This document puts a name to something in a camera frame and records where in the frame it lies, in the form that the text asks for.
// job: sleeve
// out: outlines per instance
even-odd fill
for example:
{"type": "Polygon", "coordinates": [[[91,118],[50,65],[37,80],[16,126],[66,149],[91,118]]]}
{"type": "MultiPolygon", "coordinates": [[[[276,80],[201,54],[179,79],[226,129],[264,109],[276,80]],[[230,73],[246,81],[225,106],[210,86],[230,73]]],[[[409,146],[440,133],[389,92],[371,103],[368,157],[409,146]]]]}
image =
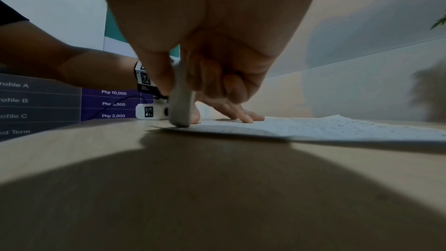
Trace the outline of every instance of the sleeve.
{"type": "Polygon", "coordinates": [[[20,21],[29,20],[0,0],[0,26],[20,21]]]}

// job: white paper sheet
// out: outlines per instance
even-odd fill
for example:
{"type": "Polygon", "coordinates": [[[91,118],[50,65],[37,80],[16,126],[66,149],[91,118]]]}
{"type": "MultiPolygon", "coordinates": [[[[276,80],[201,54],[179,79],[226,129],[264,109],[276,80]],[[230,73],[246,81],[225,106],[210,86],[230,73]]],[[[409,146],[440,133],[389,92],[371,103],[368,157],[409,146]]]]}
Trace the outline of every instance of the white paper sheet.
{"type": "Polygon", "coordinates": [[[446,131],[414,127],[378,124],[342,116],[320,119],[270,118],[253,124],[240,121],[207,120],[189,128],[190,132],[211,132],[264,136],[310,141],[435,141],[446,142],[446,131]]]}

